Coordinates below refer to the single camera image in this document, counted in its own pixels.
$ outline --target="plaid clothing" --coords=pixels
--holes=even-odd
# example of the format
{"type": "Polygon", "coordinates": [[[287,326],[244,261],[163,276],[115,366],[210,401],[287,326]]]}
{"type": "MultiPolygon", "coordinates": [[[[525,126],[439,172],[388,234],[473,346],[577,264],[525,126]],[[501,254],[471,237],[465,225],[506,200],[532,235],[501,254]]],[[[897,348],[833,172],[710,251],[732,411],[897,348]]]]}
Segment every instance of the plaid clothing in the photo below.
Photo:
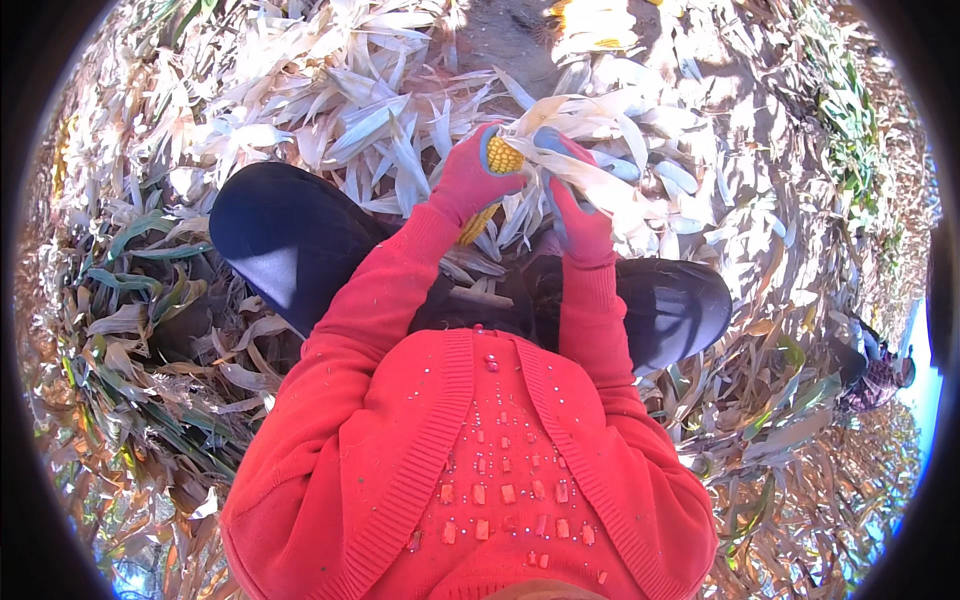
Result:
{"type": "Polygon", "coordinates": [[[890,401],[903,383],[903,376],[892,365],[882,361],[868,361],[867,370],[842,395],[839,409],[847,413],[864,413],[890,401]]]}

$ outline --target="cuff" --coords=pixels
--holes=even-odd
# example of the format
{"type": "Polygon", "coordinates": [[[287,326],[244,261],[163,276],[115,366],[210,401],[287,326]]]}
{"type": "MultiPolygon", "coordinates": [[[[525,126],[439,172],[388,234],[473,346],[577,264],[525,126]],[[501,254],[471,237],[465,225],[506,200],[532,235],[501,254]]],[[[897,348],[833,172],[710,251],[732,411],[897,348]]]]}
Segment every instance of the cuff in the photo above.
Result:
{"type": "Polygon", "coordinates": [[[459,236],[460,228],[436,208],[417,204],[406,224],[384,246],[420,263],[437,263],[459,236]]]}
{"type": "Polygon", "coordinates": [[[564,304],[589,311],[625,312],[616,295],[613,264],[585,269],[564,256],[564,304]]]}

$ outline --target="ribbed cardigan trim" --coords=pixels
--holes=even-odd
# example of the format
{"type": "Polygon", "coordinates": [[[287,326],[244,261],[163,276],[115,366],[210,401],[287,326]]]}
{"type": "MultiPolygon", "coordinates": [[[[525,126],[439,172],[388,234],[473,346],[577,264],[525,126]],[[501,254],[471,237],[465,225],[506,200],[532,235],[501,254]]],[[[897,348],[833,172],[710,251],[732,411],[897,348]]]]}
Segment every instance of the ribbed cardigan trim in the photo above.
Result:
{"type": "Polygon", "coordinates": [[[557,423],[554,411],[547,404],[546,384],[540,364],[543,350],[530,342],[511,336],[520,357],[520,368],[527,384],[527,392],[540,415],[543,428],[550,435],[561,456],[566,460],[577,485],[603,522],[613,546],[630,569],[636,583],[650,598],[684,598],[687,590],[668,578],[659,568],[660,557],[643,542],[637,532],[636,521],[627,518],[611,498],[581,444],[557,423]]]}
{"type": "MultiPolygon", "coordinates": [[[[310,598],[357,600],[390,568],[416,529],[434,492],[444,461],[453,447],[473,398],[473,332],[445,333],[445,369],[441,397],[430,411],[407,455],[397,468],[378,510],[349,541],[343,567],[310,598]]],[[[581,444],[560,427],[547,404],[540,362],[543,350],[513,335],[527,391],[543,428],[566,460],[570,473],[596,511],[613,546],[637,584],[650,598],[684,598],[688,590],[660,569],[660,557],[640,538],[633,519],[611,498],[581,444]]]]}
{"type": "Polygon", "coordinates": [[[360,598],[396,560],[420,522],[473,400],[472,331],[444,336],[444,383],[440,399],[396,469],[378,510],[348,542],[343,567],[310,598],[360,598]]]}

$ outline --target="sleeve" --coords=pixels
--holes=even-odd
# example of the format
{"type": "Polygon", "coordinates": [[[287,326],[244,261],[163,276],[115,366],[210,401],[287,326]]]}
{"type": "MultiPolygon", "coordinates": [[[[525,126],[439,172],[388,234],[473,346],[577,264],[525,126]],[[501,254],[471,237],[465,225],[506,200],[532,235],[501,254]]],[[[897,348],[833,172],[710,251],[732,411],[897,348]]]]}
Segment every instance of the sleeve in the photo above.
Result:
{"type": "Polygon", "coordinates": [[[416,206],[364,259],[303,343],[222,515],[230,566],[253,597],[302,591],[270,573],[291,572],[291,561],[310,556],[317,544],[306,532],[324,517],[318,507],[339,506],[337,432],[363,407],[374,370],[406,336],[459,233],[432,206],[416,206]]]}
{"type": "Polygon", "coordinates": [[[690,595],[703,583],[716,551],[712,502],[640,401],[625,314],[613,265],[584,270],[564,260],[560,354],[578,362],[596,386],[607,426],[619,433],[630,453],[623,467],[635,474],[634,487],[645,490],[642,497],[634,495],[637,513],[651,515],[657,524],[642,536],[659,549],[669,578],[688,587],[690,595]]]}

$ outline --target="dark hair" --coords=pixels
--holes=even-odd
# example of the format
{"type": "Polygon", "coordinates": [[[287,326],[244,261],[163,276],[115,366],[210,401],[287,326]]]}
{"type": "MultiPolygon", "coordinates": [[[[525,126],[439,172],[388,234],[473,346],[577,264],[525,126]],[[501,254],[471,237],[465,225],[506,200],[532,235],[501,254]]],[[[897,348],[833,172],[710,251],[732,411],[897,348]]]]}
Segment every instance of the dark hair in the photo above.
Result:
{"type": "Polygon", "coordinates": [[[913,385],[913,380],[917,378],[917,363],[913,362],[913,359],[907,356],[903,359],[903,365],[906,367],[906,370],[903,372],[903,385],[902,388],[909,388],[913,385]]]}

